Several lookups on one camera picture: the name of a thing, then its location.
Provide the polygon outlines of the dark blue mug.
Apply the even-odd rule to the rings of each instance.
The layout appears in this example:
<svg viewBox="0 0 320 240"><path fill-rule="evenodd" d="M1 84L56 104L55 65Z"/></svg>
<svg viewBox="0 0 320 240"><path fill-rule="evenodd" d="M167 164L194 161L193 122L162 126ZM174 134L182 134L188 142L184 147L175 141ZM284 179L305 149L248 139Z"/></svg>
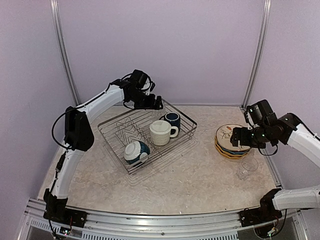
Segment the dark blue mug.
<svg viewBox="0 0 320 240"><path fill-rule="evenodd" d="M181 128L181 116L177 112L168 112L161 116L159 120L166 121L170 123L171 126L175 126L178 129Z"/></svg>

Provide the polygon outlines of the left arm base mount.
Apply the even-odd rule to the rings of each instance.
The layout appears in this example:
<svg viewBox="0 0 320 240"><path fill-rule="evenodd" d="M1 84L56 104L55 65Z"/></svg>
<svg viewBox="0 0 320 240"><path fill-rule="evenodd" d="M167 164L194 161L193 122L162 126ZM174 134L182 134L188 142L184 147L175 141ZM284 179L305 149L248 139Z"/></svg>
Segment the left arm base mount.
<svg viewBox="0 0 320 240"><path fill-rule="evenodd" d="M68 225L71 227L84 228L88 213L81 210L65 208L62 215L44 212L43 217L55 223Z"/></svg>

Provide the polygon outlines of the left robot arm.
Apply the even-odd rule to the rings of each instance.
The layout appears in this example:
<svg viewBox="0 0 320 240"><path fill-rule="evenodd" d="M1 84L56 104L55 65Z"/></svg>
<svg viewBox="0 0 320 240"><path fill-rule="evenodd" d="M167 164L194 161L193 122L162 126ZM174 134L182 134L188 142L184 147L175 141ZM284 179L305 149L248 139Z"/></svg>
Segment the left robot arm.
<svg viewBox="0 0 320 240"><path fill-rule="evenodd" d="M156 84L151 77L138 69L108 84L101 93L76 107L68 107L58 119L64 118L64 138L57 144L64 149L55 167L54 179L45 190L48 218L63 223L70 218L66 208L69 187L76 167L86 151L94 144L92 122L118 103L133 103L134 110L161 110L161 96L152 91Z"/></svg>

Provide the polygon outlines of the yellow dotted plate front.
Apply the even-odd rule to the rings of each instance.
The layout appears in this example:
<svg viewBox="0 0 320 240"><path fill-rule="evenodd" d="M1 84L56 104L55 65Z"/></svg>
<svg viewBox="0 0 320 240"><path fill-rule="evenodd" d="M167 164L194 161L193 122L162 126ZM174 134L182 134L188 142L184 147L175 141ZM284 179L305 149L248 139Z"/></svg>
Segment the yellow dotted plate front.
<svg viewBox="0 0 320 240"><path fill-rule="evenodd" d="M227 159L230 159L230 160L240 160L240 159L243 159L244 157L247 157L249 154L248 153L245 153L245 154L241 154L241 155L237 155L237 154L226 154L225 152L222 152L221 150L219 149L216 149L217 152L227 158Z"/></svg>

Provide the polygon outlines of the beige patterned plate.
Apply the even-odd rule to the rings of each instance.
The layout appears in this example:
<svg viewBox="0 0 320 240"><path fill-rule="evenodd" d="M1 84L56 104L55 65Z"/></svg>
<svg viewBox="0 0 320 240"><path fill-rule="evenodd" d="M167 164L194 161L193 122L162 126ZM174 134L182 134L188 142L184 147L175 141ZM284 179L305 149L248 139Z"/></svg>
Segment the beige patterned plate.
<svg viewBox="0 0 320 240"><path fill-rule="evenodd" d="M231 136L234 128L241 128L242 125L239 124L225 124L220 126L216 131L216 140L217 143L227 150L232 151L245 151L250 149L248 146L241 146L234 147L231 144Z"/></svg>

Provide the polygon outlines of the blue dotted plate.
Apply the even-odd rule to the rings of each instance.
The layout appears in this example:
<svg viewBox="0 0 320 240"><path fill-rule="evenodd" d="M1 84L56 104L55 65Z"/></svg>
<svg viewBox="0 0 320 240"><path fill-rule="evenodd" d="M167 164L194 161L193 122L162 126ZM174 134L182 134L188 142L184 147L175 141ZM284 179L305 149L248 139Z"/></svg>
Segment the blue dotted plate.
<svg viewBox="0 0 320 240"><path fill-rule="evenodd" d="M215 143L218 147L220 147L221 150L223 150L224 152L228 152L232 155L242 155L242 154L246 154L248 153L251 149L247 149L247 150L244 150L244 151L235 151L235 150L228 150L226 148L223 148L222 146L220 146L217 142Z"/></svg>

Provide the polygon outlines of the clear drinking glass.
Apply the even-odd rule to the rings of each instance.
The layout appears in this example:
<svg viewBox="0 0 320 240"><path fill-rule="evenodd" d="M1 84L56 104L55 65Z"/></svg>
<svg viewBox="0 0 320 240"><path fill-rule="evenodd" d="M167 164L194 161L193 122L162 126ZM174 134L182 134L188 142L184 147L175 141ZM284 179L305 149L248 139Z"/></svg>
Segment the clear drinking glass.
<svg viewBox="0 0 320 240"><path fill-rule="evenodd" d="M240 180L246 180L249 176L253 175L259 168L259 162L251 156L244 158L239 166L236 173Z"/></svg>
<svg viewBox="0 0 320 240"><path fill-rule="evenodd" d="M152 110L151 118L153 121L161 120L165 114L166 114L166 110L164 108L159 110Z"/></svg>

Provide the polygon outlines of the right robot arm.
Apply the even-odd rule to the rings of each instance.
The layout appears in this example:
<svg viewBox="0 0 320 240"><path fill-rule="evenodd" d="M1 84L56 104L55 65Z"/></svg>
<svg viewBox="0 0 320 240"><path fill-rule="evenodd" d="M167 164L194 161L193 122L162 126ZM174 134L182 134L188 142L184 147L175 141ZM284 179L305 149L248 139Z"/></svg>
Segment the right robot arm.
<svg viewBox="0 0 320 240"><path fill-rule="evenodd" d="M278 117L269 102L262 99L248 105L244 111L246 127L232 130L230 143L234 147L249 147L259 152L267 144L277 148L279 144L295 151L298 156L320 166L320 136L314 133L296 114L288 112ZM294 189L274 188L261 199L256 218L266 222L275 213L288 209L318 209L320 186Z"/></svg>

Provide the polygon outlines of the yellow dotted plate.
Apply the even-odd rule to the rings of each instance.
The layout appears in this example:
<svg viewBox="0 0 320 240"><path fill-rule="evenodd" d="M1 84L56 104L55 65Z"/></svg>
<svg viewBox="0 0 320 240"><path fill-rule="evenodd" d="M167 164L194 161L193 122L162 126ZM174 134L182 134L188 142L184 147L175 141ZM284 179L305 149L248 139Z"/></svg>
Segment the yellow dotted plate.
<svg viewBox="0 0 320 240"><path fill-rule="evenodd" d="M216 149L219 149L220 151L222 151L222 152L224 152L224 153L226 153L226 154L232 155L232 154L230 154L230 153L228 153L228 152L223 151L223 150L220 149L220 147L218 147L217 145L215 145L215 148L216 148Z"/></svg>
<svg viewBox="0 0 320 240"><path fill-rule="evenodd" d="M226 154L225 152L222 152L221 150L219 149L216 149L217 152L227 158L227 159L230 159L230 160L240 160L240 159L243 159L244 157L247 157L249 154L248 153L245 153L245 154L241 154L241 155L237 155L237 154Z"/></svg>

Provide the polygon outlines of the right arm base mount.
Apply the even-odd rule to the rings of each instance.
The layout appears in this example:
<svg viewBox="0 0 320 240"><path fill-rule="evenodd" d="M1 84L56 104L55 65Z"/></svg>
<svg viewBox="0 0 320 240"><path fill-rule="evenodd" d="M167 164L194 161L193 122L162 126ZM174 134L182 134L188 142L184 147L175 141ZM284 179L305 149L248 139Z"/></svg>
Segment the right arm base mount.
<svg viewBox="0 0 320 240"><path fill-rule="evenodd" d="M259 207L257 208L245 208L240 211L239 218L242 227L249 227L253 225L259 225L282 218L282 212L279 210L272 210L271 212L262 211Z"/></svg>

